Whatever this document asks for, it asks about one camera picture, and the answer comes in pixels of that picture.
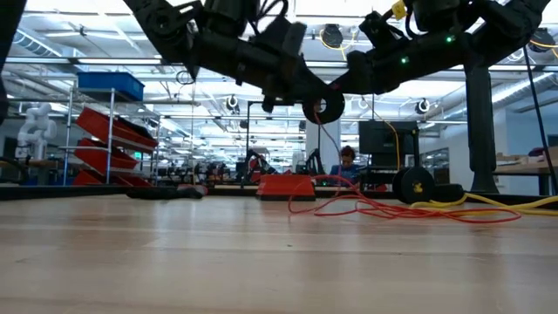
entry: white wall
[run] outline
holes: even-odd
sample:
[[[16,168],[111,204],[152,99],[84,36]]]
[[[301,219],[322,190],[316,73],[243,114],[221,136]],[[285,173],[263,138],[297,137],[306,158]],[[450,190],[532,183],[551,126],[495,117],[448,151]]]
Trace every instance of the white wall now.
[[[507,122],[506,112],[498,111],[494,114],[494,144],[496,152],[507,154]],[[420,152],[428,153],[434,150],[448,148],[450,154],[450,181],[459,183],[464,189],[473,185],[473,171],[469,167],[469,142],[467,125],[448,126],[438,139],[421,138]],[[499,178],[498,189],[501,193],[508,192],[507,178]]]
[[[542,119],[547,135],[558,134],[558,117],[543,108]],[[507,137],[509,154],[528,154],[533,148],[542,147],[539,123],[534,111],[507,113]],[[538,195],[539,182],[536,177],[510,178],[510,194]]]

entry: person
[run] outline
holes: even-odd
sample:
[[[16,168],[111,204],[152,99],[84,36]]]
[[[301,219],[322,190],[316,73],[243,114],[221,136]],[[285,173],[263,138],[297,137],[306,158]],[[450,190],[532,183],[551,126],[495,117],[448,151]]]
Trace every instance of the person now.
[[[355,150],[350,146],[343,147],[341,150],[341,165],[331,167],[330,175],[341,175],[350,183],[357,184],[358,181],[358,166],[354,164]],[[333,185],[338,185],[339,180],[332,180]],[[347,186],[346,183],[341,182],[342,186]]]

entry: blue bin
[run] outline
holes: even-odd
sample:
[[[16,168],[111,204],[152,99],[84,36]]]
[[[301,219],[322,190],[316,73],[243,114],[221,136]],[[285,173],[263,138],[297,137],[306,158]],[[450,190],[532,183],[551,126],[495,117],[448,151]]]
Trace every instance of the blue bin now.
[[[145,86],[127,72],[79,72],[78,89],[98,101],[110,101],[111,90],[118,93],[116,101],[143,101]]]

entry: tangled red cable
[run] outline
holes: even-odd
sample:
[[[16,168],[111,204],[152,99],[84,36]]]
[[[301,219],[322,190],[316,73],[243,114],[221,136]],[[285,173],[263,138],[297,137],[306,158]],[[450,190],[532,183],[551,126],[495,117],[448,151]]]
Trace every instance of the tangled red cable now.
[[[317,113],[314,113],[314,115],[316,117],[316,121],[318,122],[318,125],[322,128],[325,134],[333,141],[337,149],[337,152],[339,153],[339,147],[337,147],[337,143],[333,140],[331,135],[323,127],[322,123],[320,122],[320,119],[317,116]],[[323,175],[316,175],[313,177],[313,179],[315,180],[333,179],[336,181],[343,182],[347,184],[350,190],[352,190],[352,192],[354,192],[355,194],[338,196],[339,192],[341,191],[341,187],[339,187],[336,195],[332,199],[325,202],[324,204],[314,208],[295,210],[292,208],[293,199],[295,198],[295,193],[293,193],[289,198],[289,205],[288,205],[289,212],[291,214],[313,213],[315,216],[327,217],[327,216],[351,215],[351,214],[359,213],[359,214],[370,215],[370,216],[375,216],[384,219],[396,219],[396,218],[417,219],[417,218],[445,217],[448,219],[452,219],[454,221],[466,222],[466,223],[512,222],[521,218],[520,213],[513,211],[511,209],[504,209],[504,208],[473,208],[473,209],[457,209],[457,210],[443,211],[443,210],[432,210],[432,209],[425,209],[425,208],[406,208],[402,206],[388,205],[388,204],[383,204],[379,201],[374,201],[364,196],[354,184],[352,184],[349,180],[345,179],[341,175],[323,174]],[[293,192],[297,191],[297,189],[299,189],[303,184],[304,182],[301,182],[299,185],[295,186],[293,188]],[[337,213],[322,212],[322,209],[324,209],[331,203],[340,200],[357,200],[357,201],[355,202],[355,208],[351,210],[347,210],[344,212],[337,212]],[[368,205],[369,207],[360,208],[358,206],[359,204],[365,204]],[[487,212],[488,214],[506,213],[506,214],[511,214],[512,216],[508,218],[492,219],[492,220],[462,218],[463,215],[467,215],[467,214],[472,215],[473,213],[478,214],[479,212]]]

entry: workbench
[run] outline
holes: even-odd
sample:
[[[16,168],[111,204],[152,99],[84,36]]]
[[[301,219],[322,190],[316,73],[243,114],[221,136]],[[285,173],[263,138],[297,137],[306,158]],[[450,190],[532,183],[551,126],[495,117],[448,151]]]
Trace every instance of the workbench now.
[[[254,197],[10,201],[0,312],[555,314],[557,240],[558,220],[539,216],[470,225],[289,215]]]
[[[558,160],[552,161],[553,165],[558,166]],[[550,191],[550,171],[546,161],[532,162],[527,164],[498,166],[494,175],[499,176],[531,176],[539,179],[539,195],[551,195]]]

